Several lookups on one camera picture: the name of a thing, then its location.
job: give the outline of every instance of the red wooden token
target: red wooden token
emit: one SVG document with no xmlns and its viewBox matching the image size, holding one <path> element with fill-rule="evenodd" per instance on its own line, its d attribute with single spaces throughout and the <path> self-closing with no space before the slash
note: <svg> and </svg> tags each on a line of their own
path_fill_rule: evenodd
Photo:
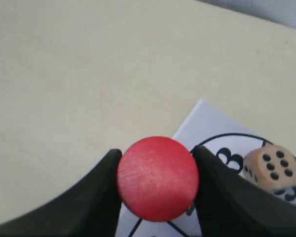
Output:
<svg viewBox="0 0 296 237">
<path fill-rule="evenodd" d="M 148 137 L 133 144 L 117 169 L 124 204 L 138 217 L 170 221 L 187 211 L 199 184 L 190 152 L 168 137 Z"/>
</svg>

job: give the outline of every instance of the dice dot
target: dice dot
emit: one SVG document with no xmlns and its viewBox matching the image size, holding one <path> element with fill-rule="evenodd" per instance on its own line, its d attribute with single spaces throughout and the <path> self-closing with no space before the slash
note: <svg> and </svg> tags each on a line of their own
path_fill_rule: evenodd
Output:
<svg viewBox="0 0 296 237">
<path fill-rule="evenodd" d="M 264 154 L 262 157 L 263 157 L 264 161 L 270 161 L 271 160 L 271 157 L 268 154 Z"/>
<path fill-rule="evenodd" d="M 281 163 L 281 166 L 283 166 L 283 167 L 287 167 L 288 166 L 288 162 L 285 159 L 281 160 L 280 163 Z"/>
<path fill-rule="evenodd" d="M 266 168 L 267 168 L 268 170 L 274 170 L 274 169 L 275 169 L 275 166 L 274 166 L 272 163 L 268 163 L 268 164 L 266 165 Z"/>
<path fill-rule="evenodd" d="M 285 169 L 284 173 L 286 174 L 286 176 L 288 177 L 292 177 L 293 172 L 290 169 Z"/>
<path fill-rule="evenodd" d="M 272 172 L 271 173 L 271 179 L 273 180 L 278 180 L 280 176 L 278 176 L 278 174 L 276 172 Z"/>
<path fill-rule="evenodd" d="M 284 157 L 284 153 L 283 153 L 282 151 L 277 151 L 277 152 L 276 152 L 276 156 L 277 156 L 278 158 L 283 158 L 283 157 Z"/>
</svg>

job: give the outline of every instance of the cream tabletop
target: cream tabletop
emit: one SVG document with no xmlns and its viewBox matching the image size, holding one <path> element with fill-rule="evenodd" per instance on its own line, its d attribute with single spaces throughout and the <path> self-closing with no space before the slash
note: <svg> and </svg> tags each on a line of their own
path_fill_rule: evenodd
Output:
<svg viewBox="0 0 296 237">
<path fill-rule="evenodd" d="M 0 1 L 0 222 L 199 98 L 296 154 L 296 30 L 193 0 Z"/>
</svg>

